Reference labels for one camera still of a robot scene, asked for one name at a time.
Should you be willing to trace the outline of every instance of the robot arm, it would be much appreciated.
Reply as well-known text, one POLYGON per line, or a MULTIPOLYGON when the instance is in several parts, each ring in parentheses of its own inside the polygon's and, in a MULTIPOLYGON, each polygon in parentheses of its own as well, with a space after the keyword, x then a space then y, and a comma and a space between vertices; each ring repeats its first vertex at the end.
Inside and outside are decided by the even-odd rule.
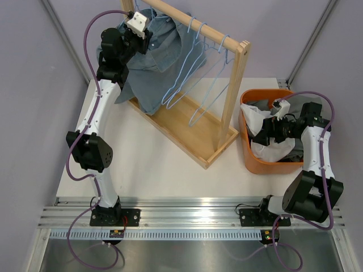
MULTIPOLYGON (((136 53, 146 53, 153 34, 146 28, 149 21, 147 17, 139 12, 135 14, 130 12, 129 19, 132 20, 126 22, 123 33, 116 28, 109 28, 102 32, 102 51, 97 70, 101 94, 99 95, 95 90, 82 123, 76 132, 69 131, 66 137, 71 147, 80 131, 88 126, 72 150, 72 155, 81 168, 87 174, 94 175, 98 181, 101 199, 92 211, 91 226, 113 225, 120 223, 120 219, 123 218, 120 199, 115 192, 109 172, 113 151, 103 137, 110 108, 120 95, 128 76, 127 63, 136 53), (101 224, 92 223, 93 219, 101 224)), ((96 185, 93 184, 93 187, 98 195, 96 185)))
POLYGON ((323 142, 323 157, 328 193, 331 206, 343 192, 343 184, 334 179, 329 159, 330 130, 326 131, 321 139, 322 131, 329 123, 320 116, 322 105, 305 103, 300 118, 289 121, 287 117, 281 118, 278 114, 264 120, 263 128, 254 138, 254 142, 269 145, 270 138, 277 142, 286 138, 298 138, 303 143, 304 163, 301 173, 288 187, 283 197, 268 199, 268 211, 274 214, 291 213, 304 217, 307 220, 322 223, 328 217, 326 198, 323 190, 322 171, 320 163, 320 142, 323 142))

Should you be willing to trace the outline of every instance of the white tabletop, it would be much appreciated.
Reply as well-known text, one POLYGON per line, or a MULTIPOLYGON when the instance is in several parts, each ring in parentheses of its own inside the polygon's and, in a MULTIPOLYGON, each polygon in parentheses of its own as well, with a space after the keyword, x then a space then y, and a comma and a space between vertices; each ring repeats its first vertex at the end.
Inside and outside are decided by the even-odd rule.
MULTIPOLYGON (((227 79, 218 79, 216 86, 227 79)), ((239 97, 252 88, 278 88, 276 78, 243 78, 231 125, 239 130, 239 97)), ((88 87, 79 121, 83 119, 95 91, 88 87)), ((199 99, 202 94, 194 94, 199 99)), ((211 107, 221 115, 224 97, 211 107)), ((104 140, 113 149, 110 166, 116 193, 124 197, 248 197, 282 196, 300 170, 289 175, 255 175, 244 166, 240 137, 207 169, 203 169, 180 148, 146 121, 128 103, 115 104, 109 114, 104 140)), ((71 159, 73 175, 85 174, 71 159)), ((65 169, 58 197, 92 197, 91 180, 75 182, 65 169)))

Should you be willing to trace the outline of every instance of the gray wall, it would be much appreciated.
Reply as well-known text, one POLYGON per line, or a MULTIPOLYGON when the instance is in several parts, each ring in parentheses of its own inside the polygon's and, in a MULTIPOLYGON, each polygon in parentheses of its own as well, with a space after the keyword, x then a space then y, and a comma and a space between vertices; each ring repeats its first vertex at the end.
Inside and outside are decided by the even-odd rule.
POLYGON ((363 250, 363 1, 342 0, 293 82, 295 91, 318 91, 336 109, 330 142, 336 179, 344 182, 340 201, 356 253, 363 250))
POLYGON ((0 18, 0 270, 19 272, 86 85, 38 0, 0 1, 0 18))
MULTIPOLYGON (((98 13, 119 9, 119 0, 49 0, 83 63, 82 38, 87 23, 98 13)), ((293 69, 328 0, 164 0, 201 22, 252 43, 246 77, 286 78, 293 69)), ((92 27, 89 47, 100 44, 102 30, 119 24, 109 15, 92 27)), ((91 60, 96 65, 95 54, 91 60)), ((223 77, 229 77, 229 65, 223 77)))

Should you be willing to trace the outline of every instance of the metal floor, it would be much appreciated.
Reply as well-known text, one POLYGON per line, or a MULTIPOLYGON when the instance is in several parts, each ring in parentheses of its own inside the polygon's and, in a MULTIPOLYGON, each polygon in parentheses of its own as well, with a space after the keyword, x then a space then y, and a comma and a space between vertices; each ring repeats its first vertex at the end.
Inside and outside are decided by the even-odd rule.
MULTIPOLYGON (((301 271, 343 271, 333 237, 329 232, 315 229, 283 230, 281 241, 296 247, 303 257, 301 271)), ((108 266, 115 259, 113 249, 105 246, 85 251, 94 240, 72 240, 80 258, 95 266, 108 266)), ((247 261, 237 258, 249 256, 262 245, 258 241, 130 241, 119 243, 123 253, 116 267, 109 271, 124 272, 226 272, 226 271, 282 271, 273 248, 262 250, 247 261)), ((280 248, 281 258, 291 267, 299 266, 298 257, 291 250, 280 248)), ((49 239, 40 271, 86 272, 88 269, 72 260, 66 240, 49 239)))

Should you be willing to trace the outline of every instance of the denim shirt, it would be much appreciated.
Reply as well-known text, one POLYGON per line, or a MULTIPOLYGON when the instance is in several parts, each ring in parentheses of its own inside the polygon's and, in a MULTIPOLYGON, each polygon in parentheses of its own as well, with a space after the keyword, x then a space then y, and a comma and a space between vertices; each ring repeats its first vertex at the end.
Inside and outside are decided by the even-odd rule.
MULTIPOLYGON (((150 9, 142 10, 141 13, 151 20, 150 9)), ((123 33, 123 24, 119 25, 117 29, 123 33)), ((148 51, 145 55, 136 53, 128 62, 129 75, 115 103, 122 103, 136 97, 143 112, 154 114, 159 109, 164 94, 174 85, 185 57, 192 48, 192 43, 197 42, 195 40, 196 32, 190 30, 187 33, 187 30, 188 27, 172 18, 153 20, 149 27, 153 36, 148 51)), ((175 90, 180 86, 202 50, 202 42, 194 46, 194 50, 185 62, 175 90)), ((101 47, 98 46, 97 56, 100 51, 101 47)), ((204 58, 203 53, 191 73, 204 58)))

